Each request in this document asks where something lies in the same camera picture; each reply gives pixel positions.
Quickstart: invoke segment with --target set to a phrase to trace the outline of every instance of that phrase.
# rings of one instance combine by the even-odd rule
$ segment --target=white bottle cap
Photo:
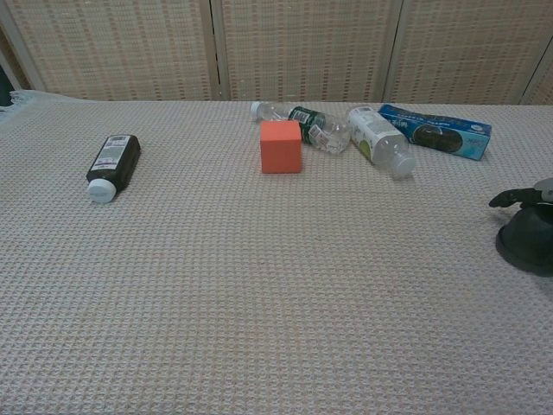
[[[259,108],[260,105],[261,105],[261,102],[259,101],[251,103],[250,112],[255,119],[257,119],[257,109]]]
[[[88,183],[88,195],[97,203],[107,203],[111,201],[117,189],[112,182],[106,179],[94,179]]]
[[[391,160],[391,173],[394,177],[408,176],[415,168],[416,160],[408,152],[396,153]]]

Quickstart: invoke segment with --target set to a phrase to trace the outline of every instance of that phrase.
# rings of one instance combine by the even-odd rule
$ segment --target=clear plastic bottle
[[[407,138],[370,106],[352,108],[347,121],[352,141],[375,166],[390,169],[396,178],[408,176],[415,168]]]
[[[338,154],[349,144],[347,122],[334,115],[279,102],[254,102],[250,111],[257,120],[297,120],[302,130],[302,141],[317,149]]]

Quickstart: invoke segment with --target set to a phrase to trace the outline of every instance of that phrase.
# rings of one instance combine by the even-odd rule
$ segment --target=blue cardboard box
[[[378,112],[400,130],[412,144],[480,160],[492,135],[492,126],[468,119],[426,115],[393,105]]]

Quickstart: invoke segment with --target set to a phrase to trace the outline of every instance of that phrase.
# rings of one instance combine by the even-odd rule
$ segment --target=white textured tablecloth
[[[352,146],[262,175],[245,102],[31,100],[0,124],[1,413],[553,412],[553,279],[487,206],[553,176],[553,107],[401,105],[493,137],[394,182]],[[122,132],[131,184],[93,204]]]

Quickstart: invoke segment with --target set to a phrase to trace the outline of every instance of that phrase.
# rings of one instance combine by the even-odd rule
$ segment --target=orange block
[[[297,121],[263,121],[260,136],[263,173],[302,171],[302,133]]]

